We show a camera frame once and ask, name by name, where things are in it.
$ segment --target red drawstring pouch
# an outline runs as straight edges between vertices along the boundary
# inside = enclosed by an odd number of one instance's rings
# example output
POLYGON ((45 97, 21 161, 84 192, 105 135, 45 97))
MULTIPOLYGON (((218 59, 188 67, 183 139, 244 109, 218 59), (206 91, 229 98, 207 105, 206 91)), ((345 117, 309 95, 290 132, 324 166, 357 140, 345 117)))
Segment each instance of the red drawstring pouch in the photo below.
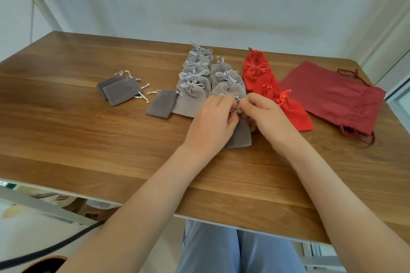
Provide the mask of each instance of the red drawstring pouch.
POLYGON ((281 92, 280 84, 273 72, 270 71, 260 76, 255 82, 253 92, 277 103, 296 130, 313 130, 312 121, 306 110, 297 101, 287 97, 290 90, 281 92))
POLYGON ((263 56, 266 52, 250 50, 249 55, 243 61, 242 78, 245 83, 246 90, 253 91, 256 80, 263 74, 272 71, 269 61, 263 56))
POLYGON ((280 86, 292 89, 292 98, 306 111, 339 126, 343 135, 356 135, 360 141, 372 145, 373 129, 386 92, 370 86, 357 73, 357 69, 331 71, 306 61, 280 86), (371 141, 362 140, 360 135, 371 137, 371 141))
POLYGON ((313 123, 308 113, 296 100, 287 97, 289 92, 291 90, 281 92, 277 98, 274 98, 274 102, 279 105, 296 130, 300 132, 313 130, 313 123))

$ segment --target person's right hand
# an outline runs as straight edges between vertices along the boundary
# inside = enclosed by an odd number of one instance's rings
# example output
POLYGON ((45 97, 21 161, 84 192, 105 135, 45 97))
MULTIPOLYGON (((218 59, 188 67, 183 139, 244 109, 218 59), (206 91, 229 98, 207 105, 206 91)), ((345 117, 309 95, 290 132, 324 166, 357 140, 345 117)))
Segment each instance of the person's right hand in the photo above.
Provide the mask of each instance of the person's right hand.
POLYGON ((239 106, 243 113, 251 118, 251 130, 255 123, 272 147, 282 155, 303 137, 290 123, 280 107, 273 101, 256 93, 249 93, 241 99, 239 106))

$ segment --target tabletop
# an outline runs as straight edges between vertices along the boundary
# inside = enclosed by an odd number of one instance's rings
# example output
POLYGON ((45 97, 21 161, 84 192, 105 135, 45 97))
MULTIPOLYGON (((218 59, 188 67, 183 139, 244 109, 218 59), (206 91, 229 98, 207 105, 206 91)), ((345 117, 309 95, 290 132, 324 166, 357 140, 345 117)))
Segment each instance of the tabletop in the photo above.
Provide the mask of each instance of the tabletop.
MULTIPOLYGON (((150 104, 142 99, 111 107, 95 86, 127 69, 141 78, 140 85, 150 83, 147 91, 175 88, 191 48, 52 32, 1 62, 0 178, 124 203, 182 144, 192 119, 145 115, 150 104)), ((248 50, 212 49, 214 57, 224 56, 242 73, 248 50)), ((305 60, 331 70, 359 68, 346 59, 265 56, 279 82, 305 60)), ((303 136, 410 243, 410 136, 390 108, 382 105, 371 147, 311 118, 315 129, 303 136)), ((258 131, 252 140, 251 147, 223 149, 214 157, 187 189, 177 213, 328 243, 296 173, 258 131)))

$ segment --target person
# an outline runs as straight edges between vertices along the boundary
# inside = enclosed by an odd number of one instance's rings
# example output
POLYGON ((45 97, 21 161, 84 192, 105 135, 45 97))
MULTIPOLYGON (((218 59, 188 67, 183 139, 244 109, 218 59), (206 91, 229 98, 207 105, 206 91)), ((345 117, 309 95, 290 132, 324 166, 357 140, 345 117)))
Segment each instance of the person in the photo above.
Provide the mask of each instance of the person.
MULTIPOLYGON (((250 93, 239 107, 251 130, 257 127, 296 171, 348 272, 410 272, 410 247, 351 192, 278 105, 250 93)), ((138 272, 192 179, 231 137, 235 108, 231 94, 207 98, 184 143, 58 272, 138 272)), ((303 271, 288 240, 186 224, 178 273, 303 271)))

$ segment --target person's right arm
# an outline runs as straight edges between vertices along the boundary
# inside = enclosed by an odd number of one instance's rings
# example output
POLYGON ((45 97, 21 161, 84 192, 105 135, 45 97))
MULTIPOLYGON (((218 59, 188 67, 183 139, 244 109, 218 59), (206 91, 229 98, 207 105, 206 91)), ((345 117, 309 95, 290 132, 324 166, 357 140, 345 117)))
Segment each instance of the person's right arm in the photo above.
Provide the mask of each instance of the person's right arm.
POLYGON ((278 105, 250 93, 239 106, 297 172, 348 272, 410 272, 410 247, 341 181, 278 105))

